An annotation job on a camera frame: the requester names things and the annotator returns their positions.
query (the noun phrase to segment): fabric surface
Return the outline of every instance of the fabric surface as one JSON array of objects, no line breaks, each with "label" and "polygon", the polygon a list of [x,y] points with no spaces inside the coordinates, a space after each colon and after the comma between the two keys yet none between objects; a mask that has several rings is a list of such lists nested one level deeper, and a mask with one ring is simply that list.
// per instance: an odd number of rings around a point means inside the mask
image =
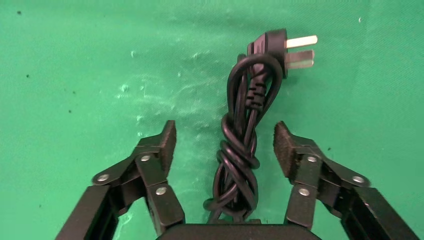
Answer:
[{"label": "fabric surface", "polygon": [[[187,223],[205,223],[227,76],[263,32],[316,34],[257,128],[259,204],[281,224],[291,185],[273,128],[314,139],[367,176],[424,238],[424,1],[0,1],[0,239],[53,239],[91,178],[176,120],[168,177]],[[347,239],[317,201],[312,231]],[[116,240],[155,239],[144,201]]]}]

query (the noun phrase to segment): power cord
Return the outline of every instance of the power cord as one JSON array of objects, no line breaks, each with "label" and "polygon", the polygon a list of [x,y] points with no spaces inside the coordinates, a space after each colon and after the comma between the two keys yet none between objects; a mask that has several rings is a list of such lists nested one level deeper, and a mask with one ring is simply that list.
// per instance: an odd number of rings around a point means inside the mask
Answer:
[{"label": "power cord", "polygon": [[287,39],[285,29],[265,32],[240,54],[227,83],[228,113],[221,128],[226,140],[216,153],[219,167],[213,180],[213,198],[203,207],[210,211],[208,224],[216,224],[224,213],[234,223],[243,223],[258,205],[258,182],[253,169],[255,128],[276,98],[288,69],[308,68],[314,64],[314,51],[288,53],[288,49],[316,44],[316,35]]}]

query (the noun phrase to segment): coiled cable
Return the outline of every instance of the coiled cable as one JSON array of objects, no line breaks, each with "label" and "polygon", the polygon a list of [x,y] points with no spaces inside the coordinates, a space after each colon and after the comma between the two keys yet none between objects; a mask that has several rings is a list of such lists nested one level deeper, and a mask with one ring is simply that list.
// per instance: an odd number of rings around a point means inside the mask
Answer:
[{"label": "coiled cable", "polygon": [[225,140],[216,153],[219,162],[213,180],[213,198],[203,207],[210,211],[209,224],[217,223],[222,213],[242,223],[258,205],[258,182],[253,169],[255,128],[276,98],[283,78],[279,61],[269,54],[241,54],[227,83],[228,113],[222,117]]}]

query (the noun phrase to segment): green backdrop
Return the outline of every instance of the green backdrop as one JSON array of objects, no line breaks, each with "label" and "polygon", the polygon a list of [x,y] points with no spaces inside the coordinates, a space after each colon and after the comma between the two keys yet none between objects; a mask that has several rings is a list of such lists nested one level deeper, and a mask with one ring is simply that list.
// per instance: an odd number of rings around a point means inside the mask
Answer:
[{"label": "green backdrop", "polygon": [[[369,177],[420,238],[424,1],[0,1],[0,239],[53,239],[91,178],[176,120],[168,180],[205,223],[227,76],[263,32],[318,35],[258,126],[259,205],[281,224],[291,185],[273,152],[284,120]],[[346,239],[317,202],[313,232]],[[143,201],[116,240],[154,239]]]}]

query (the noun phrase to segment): electrical plug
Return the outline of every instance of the electrical plug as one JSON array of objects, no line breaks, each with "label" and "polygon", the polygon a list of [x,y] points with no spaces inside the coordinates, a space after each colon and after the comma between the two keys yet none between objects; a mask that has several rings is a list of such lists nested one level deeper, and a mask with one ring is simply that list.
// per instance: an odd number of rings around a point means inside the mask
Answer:
[{"label": "electrical plug", "polygon": [[[314,45],[316,35],[287,39],[286,29],[267,31],[247,46],[247,55],[269,54],[281,65],[282,78],[286,79],[289,69],[309,68],[314,65],[314,50],[288,52],[288,49]],[[255,64],[253,71],[259,73],[263,64]]]}]

